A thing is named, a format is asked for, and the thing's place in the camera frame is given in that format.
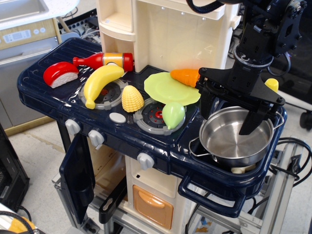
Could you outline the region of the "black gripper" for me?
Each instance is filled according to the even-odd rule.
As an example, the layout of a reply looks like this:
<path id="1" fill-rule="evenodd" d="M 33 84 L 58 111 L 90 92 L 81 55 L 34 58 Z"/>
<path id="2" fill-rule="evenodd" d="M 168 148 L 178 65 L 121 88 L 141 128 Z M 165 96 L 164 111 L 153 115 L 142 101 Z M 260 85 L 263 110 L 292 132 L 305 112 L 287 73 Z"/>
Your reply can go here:
<path id="1" fill-rule="evenodd" d="M 248 113 L 240 129 L 240 135 L 249 135 L 269 113 L 274 113 L 285 99 L 268 88 L 260 77 L 263 67 L 235 61 L 231 69 L 199 69 L 199 80 L 196 88 L 201 97 L 201 115 L 208 119 L 216 98 L 240 106 Z"/>

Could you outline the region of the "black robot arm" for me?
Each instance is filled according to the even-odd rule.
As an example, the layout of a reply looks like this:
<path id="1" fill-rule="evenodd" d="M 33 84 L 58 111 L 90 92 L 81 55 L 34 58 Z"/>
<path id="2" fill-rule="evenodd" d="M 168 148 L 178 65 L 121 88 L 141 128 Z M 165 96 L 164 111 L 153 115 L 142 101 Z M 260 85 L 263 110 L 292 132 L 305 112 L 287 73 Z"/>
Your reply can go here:
<path id="1" fill-rule="evenodd" d="M 307 7 L 304 0 L 244 0 L 243 35 L 234 49 L 232 68 L 200 68 L 196 88 L 200 110 L 208 118 L 216 98 L 248 110 L 240 129 L 249 135 L 263 121 L 273 118 L 285 104 L 261 80 L 274 58 L 286 55 L 301 39 L 299 24 Z"/>

